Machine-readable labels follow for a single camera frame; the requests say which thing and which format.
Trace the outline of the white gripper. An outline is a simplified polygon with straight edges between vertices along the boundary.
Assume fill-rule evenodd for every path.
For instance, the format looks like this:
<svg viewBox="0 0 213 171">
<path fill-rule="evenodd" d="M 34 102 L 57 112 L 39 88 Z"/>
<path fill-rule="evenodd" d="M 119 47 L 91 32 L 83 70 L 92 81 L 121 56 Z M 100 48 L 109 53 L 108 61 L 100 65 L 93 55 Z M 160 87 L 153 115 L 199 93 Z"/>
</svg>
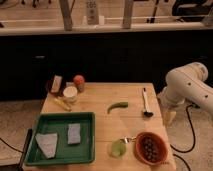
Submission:
<svg viewBox="0 0 213 171">
<path fill-rule="evenodd" d="M 180 96 L 171 88 L 165 87 L 157 95 L 161 111 L 165 113 L 164 124 L 170 125 L 176 116 L 176 111 L 171 111 L 180 102 Z"/>
</svg>

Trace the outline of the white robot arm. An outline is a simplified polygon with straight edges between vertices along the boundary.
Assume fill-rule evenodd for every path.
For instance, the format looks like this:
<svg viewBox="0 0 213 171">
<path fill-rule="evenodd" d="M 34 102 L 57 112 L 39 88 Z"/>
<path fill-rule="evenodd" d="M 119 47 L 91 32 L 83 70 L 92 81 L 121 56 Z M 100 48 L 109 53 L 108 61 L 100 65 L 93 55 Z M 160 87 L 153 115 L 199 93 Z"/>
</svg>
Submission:
<svg viewBox="0 0 213 171">
<path fill-rule="evenodd" d="M 208 69 L 200 62 L 174 68 L 166 74 L 166 86 L 158 94 L 165 126 L 171 124 L 176 116 L 175 108 L 186 99 L 213 115 L 213 88 L 205 83 L 207 78 Z"/>
</svg>

